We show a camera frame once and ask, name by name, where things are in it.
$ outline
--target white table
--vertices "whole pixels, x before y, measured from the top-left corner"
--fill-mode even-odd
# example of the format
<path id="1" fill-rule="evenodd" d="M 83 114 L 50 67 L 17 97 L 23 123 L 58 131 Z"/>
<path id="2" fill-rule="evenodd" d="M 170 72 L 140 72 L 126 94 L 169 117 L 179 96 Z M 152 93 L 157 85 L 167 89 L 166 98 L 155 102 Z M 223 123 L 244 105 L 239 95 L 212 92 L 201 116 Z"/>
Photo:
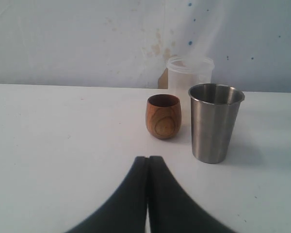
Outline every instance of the white table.
<path id="1" fill-rule="evenodd" d="M 240 233 L 291 233 L 291 94 L 245 93 L 227 159 L 191 152 L 190 126 L 145 127 L 154 89 L 0 84 L 0 233 L 62 233 L 161 155 L 186 192 Z"/>

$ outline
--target stainless steel cup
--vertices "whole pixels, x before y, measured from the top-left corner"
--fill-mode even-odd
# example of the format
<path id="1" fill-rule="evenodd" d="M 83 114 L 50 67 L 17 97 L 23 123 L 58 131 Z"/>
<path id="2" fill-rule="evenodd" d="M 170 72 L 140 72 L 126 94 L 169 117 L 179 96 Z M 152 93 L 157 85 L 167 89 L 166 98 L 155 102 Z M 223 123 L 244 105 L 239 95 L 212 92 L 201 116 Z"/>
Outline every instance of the stainless steel cup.
<path id="1" fill-rule="evenodd" d="M 208 164 L 222 162 L 227 153 L 243 92 L 206 83 L 190 88 L 192 151 Z"/>

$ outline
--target plastic container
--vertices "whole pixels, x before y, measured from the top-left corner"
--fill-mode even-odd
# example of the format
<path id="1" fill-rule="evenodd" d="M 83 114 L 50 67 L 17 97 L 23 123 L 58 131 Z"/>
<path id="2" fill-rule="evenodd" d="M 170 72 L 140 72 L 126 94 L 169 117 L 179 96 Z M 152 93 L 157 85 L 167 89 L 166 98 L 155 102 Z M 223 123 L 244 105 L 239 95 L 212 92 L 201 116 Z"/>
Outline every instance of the plastic container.
<path id="1" fill-rule="evenodd" d="M 180 99 L 182 123 L 190 122 L 190 97 L 188 90 L 195 85 L 210 83 L 214 69 L 208 57 L 171 57 L 167 62 L 168 92 Z"/>

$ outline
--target wooden cup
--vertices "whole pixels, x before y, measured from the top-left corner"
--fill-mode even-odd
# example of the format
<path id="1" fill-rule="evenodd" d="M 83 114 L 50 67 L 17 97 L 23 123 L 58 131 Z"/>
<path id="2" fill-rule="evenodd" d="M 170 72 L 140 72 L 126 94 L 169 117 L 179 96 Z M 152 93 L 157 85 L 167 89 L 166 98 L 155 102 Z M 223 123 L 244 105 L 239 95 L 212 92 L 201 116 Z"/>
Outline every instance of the wooden cup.
<path id="1" fill-rule="evenodd" d="M 146 128 L 158 139 L 175 136 L 181 127 L 181 105 L 176 96 L 159 94 L 151 96 L 146 104 Z"/>

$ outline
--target white wall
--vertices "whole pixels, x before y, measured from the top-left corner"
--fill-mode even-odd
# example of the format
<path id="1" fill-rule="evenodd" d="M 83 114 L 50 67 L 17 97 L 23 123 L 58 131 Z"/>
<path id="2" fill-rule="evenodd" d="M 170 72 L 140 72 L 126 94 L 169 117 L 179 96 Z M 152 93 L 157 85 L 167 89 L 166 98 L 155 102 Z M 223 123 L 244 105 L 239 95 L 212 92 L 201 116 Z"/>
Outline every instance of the white wall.
<path id="1" fill-rule="evenodd" d="M 0 0 L 0 83 L 157 87 L 189 52 L 213 82 L 291 92 L 291 0 Z"/>

